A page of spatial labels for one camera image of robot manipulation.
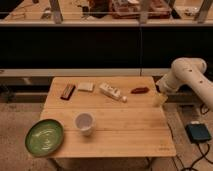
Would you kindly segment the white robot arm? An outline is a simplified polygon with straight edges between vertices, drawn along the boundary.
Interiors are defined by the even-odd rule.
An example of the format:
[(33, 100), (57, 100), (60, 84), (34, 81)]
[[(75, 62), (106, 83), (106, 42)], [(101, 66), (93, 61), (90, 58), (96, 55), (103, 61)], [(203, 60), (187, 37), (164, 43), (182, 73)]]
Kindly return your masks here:
[(187, 85), (213, 111), (213, 82), (204, 76), (206, 70), (207, 63), (202, 58), (177, 58), (156, 85), (163, 94), (177, 92), (181, 86)]

